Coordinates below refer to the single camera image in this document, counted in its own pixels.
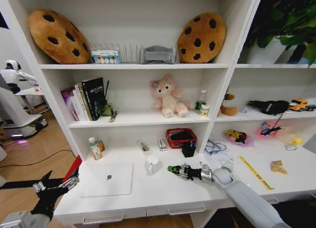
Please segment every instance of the drawer handle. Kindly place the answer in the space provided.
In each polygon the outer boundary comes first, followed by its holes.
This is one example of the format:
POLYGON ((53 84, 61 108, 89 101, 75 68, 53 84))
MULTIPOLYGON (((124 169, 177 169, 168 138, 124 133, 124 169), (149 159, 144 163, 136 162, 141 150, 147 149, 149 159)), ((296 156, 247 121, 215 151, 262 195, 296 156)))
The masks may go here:
POLYGON ((273 197, 273 200, 268 200, 267 202, 270 203, 270 204, 272 204, 272 205, 280 203, 280 201, 277 200, 276 197, 273 197))
POLYGON ((93 221, 93 222, 86 222, 85 221, 85 218, 83 219, 83 222, 82 224, 83 225, 97 225, 97 224, 105 224, 105 223, 113 223, 113 222, 121 222, 122 220, 124 219, 124 213, 122 215, 121 218, 118 218, 118 219, 109 219, 109 220, 102 220, 102 221, 93 221))
POLYGON ((205 212, 205 207, 204 207, 204 205, 202 204, 202 209, 200 209, 200 210, 194 210, 194 211, 191 211, 191 212, 174 212, 174 213, 171 213, 171 212, 169 211, 169 208, 168 208, 168 214, 171 215, 171 216, 178 216, 178 215, 189 214, 189 213, 196 213, 196 212, 205 212))

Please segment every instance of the glasses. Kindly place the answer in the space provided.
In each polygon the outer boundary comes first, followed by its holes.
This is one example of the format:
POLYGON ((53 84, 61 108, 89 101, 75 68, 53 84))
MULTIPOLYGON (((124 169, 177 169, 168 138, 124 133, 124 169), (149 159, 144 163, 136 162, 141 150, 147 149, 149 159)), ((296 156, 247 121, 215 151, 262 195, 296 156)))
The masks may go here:
POLYGON ((222 152, 226 150, 226 145, 222 143, 214 143, 210 140, 207 140, 205 150, 210 154, 216 154, 218 152, 222 152))

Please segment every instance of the pink plush toy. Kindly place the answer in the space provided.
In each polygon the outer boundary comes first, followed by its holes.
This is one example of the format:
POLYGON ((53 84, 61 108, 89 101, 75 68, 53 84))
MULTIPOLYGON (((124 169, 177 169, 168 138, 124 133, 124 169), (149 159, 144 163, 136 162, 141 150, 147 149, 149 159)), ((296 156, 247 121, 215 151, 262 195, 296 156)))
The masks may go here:
POLYGON ((185 117, 192 109, 190 103, 185 105, 179 102, 178 98, 183 95, 183 90, 175 89, 176 85, 173 76, 168 74, 161 81, 151 81, 149 83, 152 95, 157 99, 154 108, 162 108, 162 114, 166 118, 172 118, 174 113, 178 113, 180 117, 185 117))

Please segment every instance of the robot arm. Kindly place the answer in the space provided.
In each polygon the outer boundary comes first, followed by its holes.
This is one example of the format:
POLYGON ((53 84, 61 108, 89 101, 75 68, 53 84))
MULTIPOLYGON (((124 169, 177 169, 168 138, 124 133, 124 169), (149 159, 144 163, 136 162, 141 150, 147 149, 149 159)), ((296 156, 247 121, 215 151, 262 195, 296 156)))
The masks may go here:
POLYGON ((202 169, 192 169, 184 164, 169 166, 168 170, 183 178, 197 177, 209 183, 215 182, 256 228, 290 228, 271 204, 243 182, 235 180, 227 167, 212 172, 205 164, 202 169))
POLYGON ((69 179, 57 187, 44 186, 52 171, 47 173, 40 182, 33 185, 40 198, 35 208, 29 211, 17 212, 8 215, 0 228, 46 228, 54 214, 57 199, 71 190, 79 182, 78 168, 69 179))
POLYGON ((37 84, 36 78, 30 74, 21 71, 21 66, 15 60, 7 60, 5 69, 0 71, 5 82, 18 84, 19 81, 34 81, 37 84))
POLYGON ((17 71, 17 74, 19 75, 20 80, 21 79, 22 80, 23 79, 24 80, 31 80, 31 81, 35 81, 37 83, 36 78, 34 76, 30 75, 30 74, 27 74, 27 73, 25 73, 23 71, 20 71, 20 70, 17 71))

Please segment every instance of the black bag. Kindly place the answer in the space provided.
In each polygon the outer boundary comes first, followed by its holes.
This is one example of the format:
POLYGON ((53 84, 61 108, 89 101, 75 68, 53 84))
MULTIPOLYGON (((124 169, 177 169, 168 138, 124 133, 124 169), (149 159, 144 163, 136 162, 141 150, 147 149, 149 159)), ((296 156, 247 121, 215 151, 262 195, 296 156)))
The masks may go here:
POLYGON ((288 110, 289 103, 287 101, 249 101, 249 106, 260 109, 264 114, 281 114, 288 110))

